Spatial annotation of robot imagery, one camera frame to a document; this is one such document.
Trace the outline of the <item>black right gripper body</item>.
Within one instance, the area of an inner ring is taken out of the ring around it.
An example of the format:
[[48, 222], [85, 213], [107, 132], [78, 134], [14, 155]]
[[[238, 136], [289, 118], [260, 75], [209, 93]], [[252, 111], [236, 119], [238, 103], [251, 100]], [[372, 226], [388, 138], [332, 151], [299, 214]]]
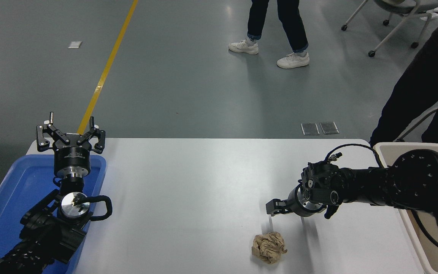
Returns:
[[301, 198], [298, 196], [298, 192], [301, 190], [301, 185], [297, 185], [289, 194], [287, 198], [287, 205], [292, 213], [295, 213], [301, 217], [307, 217], [308, 212], [305, 210], [304, 206], [301, 204]]

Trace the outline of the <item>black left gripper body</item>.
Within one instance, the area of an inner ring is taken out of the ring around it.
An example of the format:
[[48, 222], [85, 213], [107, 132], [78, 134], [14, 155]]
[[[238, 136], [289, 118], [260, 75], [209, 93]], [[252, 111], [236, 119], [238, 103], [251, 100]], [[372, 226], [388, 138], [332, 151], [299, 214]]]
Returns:
[[54, 175], [64, 178], [70, 174], [79, 177], [87, 176], [90, 171], [90, 142], [65, 145], [63, 142], [54, 144]]

